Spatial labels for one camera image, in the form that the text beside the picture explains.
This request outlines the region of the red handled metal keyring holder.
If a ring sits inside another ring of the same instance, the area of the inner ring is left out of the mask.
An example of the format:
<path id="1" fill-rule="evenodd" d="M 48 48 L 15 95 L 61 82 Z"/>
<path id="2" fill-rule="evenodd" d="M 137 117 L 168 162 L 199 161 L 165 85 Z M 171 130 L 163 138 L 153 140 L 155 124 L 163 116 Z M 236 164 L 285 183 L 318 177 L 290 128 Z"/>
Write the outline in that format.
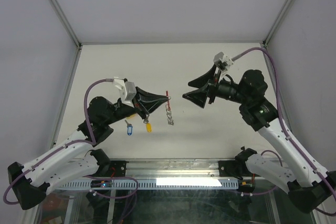
<path id="1" fill-rule="evenodd" d="M 168 98 L 167 104 L 165 105 L 167 123 L 168 123 L 168 125 L 174 126 L 174 120 L 173 120 L 173 117 L 172 117 L 172 111 L 171 111 L 171 106 L 170 106 L 171 97 L 169 96 L 169 92 L 167 90 L 166 90 L 166 96 Z"/>

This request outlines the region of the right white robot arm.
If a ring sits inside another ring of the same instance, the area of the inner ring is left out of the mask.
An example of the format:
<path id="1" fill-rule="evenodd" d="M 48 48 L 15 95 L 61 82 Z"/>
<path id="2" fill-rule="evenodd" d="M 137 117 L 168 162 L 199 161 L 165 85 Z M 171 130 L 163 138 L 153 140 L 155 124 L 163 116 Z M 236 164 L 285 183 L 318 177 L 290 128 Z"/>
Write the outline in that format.
<path id="1" fill-rule="evenodd" d="M 197 106 L 216 98 L 236 102 L 245 123 L 259 133 L 278 152 L 287 168 L 265 160 L 247 148 L 235 156 L 234 176 L 257 174 L 284 191 L 294 206 L 310 213 L 335 191 L 335 172 L 328 171 L 296 139 L 281 119 L 278 110 L 265 98 L 268 88 L 260 70 L 247 70 L 239 83 L 225 80 L 216 66 L 190 81 L 195 90 L 182 97 Z"/>

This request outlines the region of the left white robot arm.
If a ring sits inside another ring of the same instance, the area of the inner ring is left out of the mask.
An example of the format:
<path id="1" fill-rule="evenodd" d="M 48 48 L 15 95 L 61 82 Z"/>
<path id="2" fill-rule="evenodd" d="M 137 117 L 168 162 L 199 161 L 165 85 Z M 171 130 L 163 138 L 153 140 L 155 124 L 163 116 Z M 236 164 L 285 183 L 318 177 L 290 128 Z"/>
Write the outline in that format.
<path id="1" fill-rule="evenodd" d="M 14 162 L 8 166 L 9 186 L 3 194 L 5 204 L 19 204 L 23 210 L 28 210 L 74 179 L 106 175 L 110 159 L 96 146 L 113 133 L 110 125 L 135 114 L 147 124 L 149 115 L 169 101 L 165 95 L 146 92 L 128 81 L 117 85 L 120 98 L 116 103 L 104 97 L 88 101 L 91 89 L 101 82 L 94 82 L 86 90 L 85 120 L 65 141 L 30 162 Z"/>

